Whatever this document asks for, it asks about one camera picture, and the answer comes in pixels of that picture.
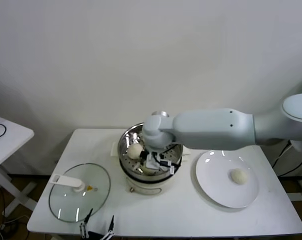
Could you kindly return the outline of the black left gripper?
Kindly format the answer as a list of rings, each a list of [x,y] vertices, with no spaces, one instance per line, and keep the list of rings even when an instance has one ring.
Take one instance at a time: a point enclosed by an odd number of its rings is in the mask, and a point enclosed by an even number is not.
[[[110,240],[114,235],[114,216],[112,216],[112,219],[110,221],[109,227],[108,227],[108,232],[103,236],[100,233],[96,233],[93,231],[87,231],[87,224],[89,222],[89,219],[92,215],[93,209],[89,211],[89,213],[86,215],[84,218],[84,221],[80,224],[79,229],[80,229],[80,235],[81,237],[88,237],[88,240]]]

